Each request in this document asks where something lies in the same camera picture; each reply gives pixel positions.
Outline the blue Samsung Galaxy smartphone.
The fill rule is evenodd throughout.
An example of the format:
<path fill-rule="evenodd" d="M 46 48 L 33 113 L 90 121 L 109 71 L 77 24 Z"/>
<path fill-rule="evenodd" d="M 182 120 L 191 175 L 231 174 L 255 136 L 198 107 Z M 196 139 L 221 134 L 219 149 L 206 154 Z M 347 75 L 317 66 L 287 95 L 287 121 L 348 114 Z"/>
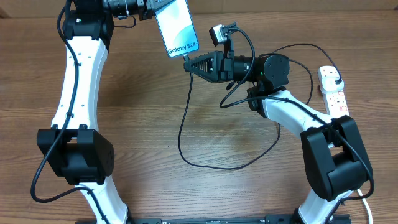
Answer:
<path fill-rule="evenodd" d="M 199 49 L 187 0 L 172 1 L 155 16 L 168 57 L 179 57 Z"/>

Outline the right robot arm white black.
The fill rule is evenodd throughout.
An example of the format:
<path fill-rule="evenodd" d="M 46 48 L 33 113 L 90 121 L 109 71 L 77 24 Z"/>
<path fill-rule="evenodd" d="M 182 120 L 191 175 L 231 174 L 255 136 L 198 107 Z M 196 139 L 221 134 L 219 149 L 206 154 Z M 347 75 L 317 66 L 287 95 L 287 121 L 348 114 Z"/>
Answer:
<path fill-rule="evenodd" d="M 271 52 L 237 57 L 232 43 L 194 59 L 184 57 L 184 69 L 208 82 L 257 82 L 245 102 L 263 118 L 275 121 L 301 140 L 305 172 L 311 191 L 291 215 L 266 215 L 267 223 L 351 223 L 336 215 L 350 200 L 364 200 L 374 192 L 373 169 L 353 118 L 316 111 L 296 99 L 285 86 L 292 60 Z"/>

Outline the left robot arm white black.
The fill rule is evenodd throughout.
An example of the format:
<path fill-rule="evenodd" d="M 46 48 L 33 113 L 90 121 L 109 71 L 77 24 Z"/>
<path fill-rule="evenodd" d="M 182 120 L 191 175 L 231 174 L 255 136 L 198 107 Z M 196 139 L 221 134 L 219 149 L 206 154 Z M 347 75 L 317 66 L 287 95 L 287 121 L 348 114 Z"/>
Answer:
<path fill-rule="evenodd" d="M 37 133 L 37 145 L 58 177 L 81 192 L 96 223 L 132 223 L 129 207 L 114 184 L 113 145 L 98 128 L 101 73 L 108 57 L 115 19 L 150 19 L 167 1 L 67 1 L 57 30 L 67 50 L 58 109 L 49 129 Z"/>

